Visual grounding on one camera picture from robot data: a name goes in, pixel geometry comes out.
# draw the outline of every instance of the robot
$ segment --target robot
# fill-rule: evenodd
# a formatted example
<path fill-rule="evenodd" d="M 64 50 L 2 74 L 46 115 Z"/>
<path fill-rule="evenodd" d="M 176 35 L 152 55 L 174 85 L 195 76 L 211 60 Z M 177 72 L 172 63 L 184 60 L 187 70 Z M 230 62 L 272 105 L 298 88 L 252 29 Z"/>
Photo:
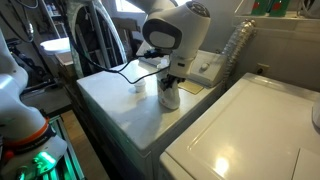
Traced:
<path fill-rule="evenodd" d="M 5 151 L 1 179 L 41 176 L 56 166 L 67 149 L 48 120 L 20 101 L 27 81 L 27 72 L 13 59 L 0 29 L 0 134 Z"/>
<path fill-rule="evenodd" d="M 148 14 L 142 33 L 145 41 L 163 51 L 170 51 L 168 72 L 158 75 L 158 98 L 162 105 L 177 109 L 180 105 L 177 84 L 190 73 L 193 60 L 205 38 L 210 13 L 200 3 L 188 1 L 176 7 L 170 0 L 129 0 Z"/>

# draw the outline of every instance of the window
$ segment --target window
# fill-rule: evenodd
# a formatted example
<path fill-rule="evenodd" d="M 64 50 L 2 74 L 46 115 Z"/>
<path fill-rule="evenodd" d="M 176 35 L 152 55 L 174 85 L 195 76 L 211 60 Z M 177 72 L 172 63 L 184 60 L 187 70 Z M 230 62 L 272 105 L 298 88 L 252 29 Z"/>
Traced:
<path fill-rule="evenodd" d="M 178 5 L 182 5 L 187 1 L 190 1 L 190 0 L 176 0 Z M 141 9 L 137 8 L 136 6 L 134 6 L 133 4 L 129 3 L 126 0 L 116 0 L 116 6 L 117 6 L 118 12 L 134 12 L 134 13 L 143 12 Z"/>

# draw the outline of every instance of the wall outlet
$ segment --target wall outlet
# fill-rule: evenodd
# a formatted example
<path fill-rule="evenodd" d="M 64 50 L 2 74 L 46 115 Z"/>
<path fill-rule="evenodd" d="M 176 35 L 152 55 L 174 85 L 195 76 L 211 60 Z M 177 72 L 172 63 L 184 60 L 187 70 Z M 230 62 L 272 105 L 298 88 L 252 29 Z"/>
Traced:
<path fill-rule="evenodd" d="M 264 76 L 268 72 L 269 68 L 269 65 L 258 63 L 254 73 L 260 76 Z"/>

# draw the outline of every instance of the washing machine lid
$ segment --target washing machine lid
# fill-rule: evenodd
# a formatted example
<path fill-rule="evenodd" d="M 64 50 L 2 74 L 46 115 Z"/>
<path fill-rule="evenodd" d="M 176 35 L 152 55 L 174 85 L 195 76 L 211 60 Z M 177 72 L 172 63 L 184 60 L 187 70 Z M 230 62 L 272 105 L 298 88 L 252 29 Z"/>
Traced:
<path fill-rule="evenodd" d="M 302 170 L 312 164 L 310 154 L 320 157 L 320 131 L 311 120 L 317 97 L 246 74 L 166 153 L 195 179 L 292 179 L 299 151 L 307 160 Z"/>
<path fill-rule="evenodd" d="M 61 39 L 45 41 L 45 42 L 42 42 L 40 46 L 43 52 L 48 56 L 70 51 L 69 38 L 61 38 Z"/>

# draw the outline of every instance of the floor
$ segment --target floor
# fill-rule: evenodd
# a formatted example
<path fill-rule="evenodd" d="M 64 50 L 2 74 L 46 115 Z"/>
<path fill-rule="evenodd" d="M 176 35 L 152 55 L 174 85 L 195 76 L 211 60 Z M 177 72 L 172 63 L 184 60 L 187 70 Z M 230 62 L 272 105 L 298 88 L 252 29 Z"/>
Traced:
<path fill-rule="evenodd" d="M 85 177 L 88 180 L 110 179 L 73 111 L 65 112 L 61 116 Z"/>

